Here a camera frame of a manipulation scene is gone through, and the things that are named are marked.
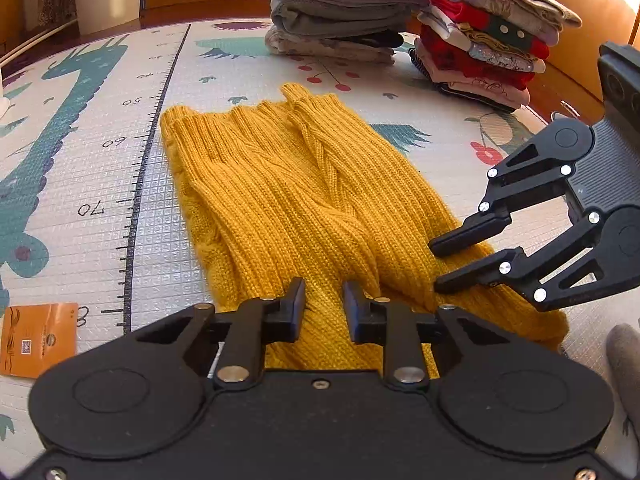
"wooden floor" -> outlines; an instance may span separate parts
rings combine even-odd
[[[67,48],[123,32],[196,20],[268,16],[269,13],[270,0],[213,0],[148,9],[138,20],[89,36],[81,36],[78,26],[72,25],[3,67],[2,75],[7,77],[39,59]],[[417,22],[412,22],[408,29],[417,32],[418,27]],[[602,103],[598,99],[549,63],[546,65],[546,72],[536,74],[529,83],[529,92],[530,106],[547,121],[550,120],[552,112],[558,111],[568,116],[575,113],[580,120],[593,124],[604,113]]]

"cable knit pattern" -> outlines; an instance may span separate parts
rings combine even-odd
[[[382,353],[350,343],[341,285],[407,298],[433,312],[455,303],[550,348],[567,325],[504,286],[440,296],[433,280],[490,254],[487,244],[440,260],[428,241],[457,227],[418,171],[334,94],[285,84],[284,103],[224,114],[173,107],[162,138],[180,206],[221,310],[307,283],[300,340],[273,344],[267,366],[380,368]]]

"purple folded shirt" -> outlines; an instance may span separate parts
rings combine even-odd
[[[555,46],[559,41],[559,32],[551,25],[541,20],[535,14],[523,9],[515,0],[450,0],[452,2],[466,2],[479,9],[501,16],[508,22],[517,25],[533,34],[548,46]]]

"red folded shirt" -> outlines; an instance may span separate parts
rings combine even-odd
[[[466,22],[473,28],[486,32],[492,38],[519,48],[523,52],[529,52],[540,59],[549,57],[549,47],[544,41],[500,16],[489,14],[466,2],[431,0],[431,3],[456,23]]]
[[[485,77],[511,85],[518,90],[526,89],[527,83],[534,76],[533,72],[516,72],[473,59],[464,50],[444,41],[427,25],[420,27],[420,41],[440,70],[458,70],[466,77]]]

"black line marking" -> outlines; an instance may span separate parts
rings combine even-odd
[[[174,75],[175,65],[178,63],[178,58],[180,57],[180,53],[182,48],[184,47],[184,42],[187,40],[187,36],[189,35],[189,31],[191,30],[191,23],[187,26],[187,30],[182,37],[182,41],[180,42],[180,46],[178,47],[178,51],[175,53],[174,61],[171,63],[171,68],[169,69],[168,75],[166,77],[166,81],[164,82],[164,86],[162,87],[162,92],[160,92],[160,98],[158,99],[158,104],[156,105],[156,112],[154,114],[153,121],[151,126],[149,127],[149,135],[148,140],[153,141],[156,136],[156,130],[158,129],[158,121],[160,120],[160,111],[162,110],[162,105],[164,104],[164,98],[166,97],[166,91],[169,88],[169,83],[171,82],[171,78]],[[133,197],[133,208],[131,209],[131,228],[129,229],[129,236],[127,241],[127,259],[126,259],[126,268],[124,275],[124,296],[122,298],[122,323],[119,323],[118,326],[122,327],[122,331],[125,334],[131,332],[131,297],[132,297],[132,283],[133,283],[133,257],[136,251],[136,232],[138,230],[138,217],[140,216],[140,203],[142,202],[142,185],[145,181],[145,170],[146,170],[146,162],[148,161],[149,154],[151,153],[151,146],[153,142],[147,142],[145,145],[145,149],[142,152],[142,162],[140,164],[140,174],[138,175],[138,180],[136,182],[136,190],[134,192]]]

